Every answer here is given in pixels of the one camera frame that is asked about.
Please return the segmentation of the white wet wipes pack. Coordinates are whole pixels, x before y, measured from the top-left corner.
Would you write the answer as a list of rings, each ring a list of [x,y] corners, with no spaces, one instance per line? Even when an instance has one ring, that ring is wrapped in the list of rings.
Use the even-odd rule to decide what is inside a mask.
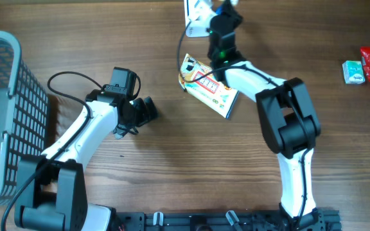
[[[189,54],[186,54],[181,65],[181,73],[186,80],[195,80],[211,70],[212,68],[208,65],[199,62]],[[216,81],[213,74],[192,83],[185,82],[179,74],[179,85],[183,91],[191,94],[224,118],[230,118],[239,92]]]

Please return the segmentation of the teal tissue pack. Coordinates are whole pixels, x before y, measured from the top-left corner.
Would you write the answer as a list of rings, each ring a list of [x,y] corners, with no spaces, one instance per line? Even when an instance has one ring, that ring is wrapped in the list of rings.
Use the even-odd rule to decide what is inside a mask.
[[[361,61],[347,60],[342,64],[342,69],[346,84],[359,85],[365,82]]]

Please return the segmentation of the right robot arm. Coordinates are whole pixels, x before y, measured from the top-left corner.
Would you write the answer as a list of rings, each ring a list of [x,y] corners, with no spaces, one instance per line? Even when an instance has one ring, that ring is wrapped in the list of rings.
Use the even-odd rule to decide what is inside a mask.
[[[237,50],[235,29],[242,20],[230,1],[220,5],[207,29],[207,56],[218,81],[256,103],[263,138],[279,161],[281,228],[306,230],[316,223],[310,168],[321,125],[301,79],[273,77]]]

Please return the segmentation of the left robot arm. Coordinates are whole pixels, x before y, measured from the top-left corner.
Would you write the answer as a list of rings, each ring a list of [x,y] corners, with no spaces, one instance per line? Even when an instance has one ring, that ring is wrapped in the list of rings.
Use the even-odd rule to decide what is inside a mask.
[[[111,81],[86,95],[83,109],[68,130],[39,156],[18,163],[19,187],[1,220],[5,230],[10,210],[19,228],[30,230],[125,230],[115,208],[87,201],[84,171],[109,133],[121,139],[157,117],[151,98],[139,98],[140,77],[116,67]]]

